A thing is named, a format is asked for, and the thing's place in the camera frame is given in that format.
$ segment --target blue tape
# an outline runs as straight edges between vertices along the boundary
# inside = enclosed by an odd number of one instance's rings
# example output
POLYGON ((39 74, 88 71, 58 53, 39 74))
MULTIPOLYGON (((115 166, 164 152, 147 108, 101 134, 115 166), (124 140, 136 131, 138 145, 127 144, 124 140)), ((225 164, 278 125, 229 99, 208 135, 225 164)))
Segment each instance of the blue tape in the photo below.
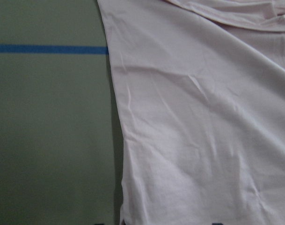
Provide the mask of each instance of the blue tape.
POLYGON ((109 54, 107 47, 66 45, 0 45, 0 53, 109 54))

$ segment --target green wall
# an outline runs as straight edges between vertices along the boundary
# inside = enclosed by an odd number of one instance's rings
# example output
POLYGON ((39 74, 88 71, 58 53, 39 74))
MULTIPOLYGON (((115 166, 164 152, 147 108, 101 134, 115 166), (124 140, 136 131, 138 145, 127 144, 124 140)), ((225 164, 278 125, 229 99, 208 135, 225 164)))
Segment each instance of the green wall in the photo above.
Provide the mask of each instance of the green wall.
MULTIPOLYGON (((0 0, 0 44, 106 46, 95 0, 0 0)), ((0 53, 0 225, 118 224, 108 55, 0 53)))

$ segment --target blue stripe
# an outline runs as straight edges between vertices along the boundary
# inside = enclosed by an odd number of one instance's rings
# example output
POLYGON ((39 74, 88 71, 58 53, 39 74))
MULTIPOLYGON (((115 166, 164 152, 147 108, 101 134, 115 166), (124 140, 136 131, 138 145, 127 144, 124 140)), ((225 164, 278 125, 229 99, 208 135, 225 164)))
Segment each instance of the blue stripe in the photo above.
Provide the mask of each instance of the blue stripe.
POLYGON ((107 47, 66 45, 0 45, 0 53, 108 54, 107 47))

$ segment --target blue line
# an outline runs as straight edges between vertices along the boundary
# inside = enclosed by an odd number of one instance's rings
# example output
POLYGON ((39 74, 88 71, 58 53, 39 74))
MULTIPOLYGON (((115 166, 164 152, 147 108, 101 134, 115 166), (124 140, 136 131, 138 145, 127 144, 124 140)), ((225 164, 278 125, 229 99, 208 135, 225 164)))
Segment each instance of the blue line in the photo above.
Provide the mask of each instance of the blue line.
POLYGON ((0 45, 0 53, 109 54, 107 47, 66 45, 0 45))

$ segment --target light pink fabric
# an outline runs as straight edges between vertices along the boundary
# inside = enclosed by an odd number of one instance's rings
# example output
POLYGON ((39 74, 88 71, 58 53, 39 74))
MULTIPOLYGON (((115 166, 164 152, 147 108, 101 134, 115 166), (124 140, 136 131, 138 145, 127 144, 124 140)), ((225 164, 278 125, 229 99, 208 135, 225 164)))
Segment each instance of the light pink fabric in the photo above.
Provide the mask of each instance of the light pink fabric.
POLYGON ((127 225, 285 225, 285 1, 98 0, 127 225))

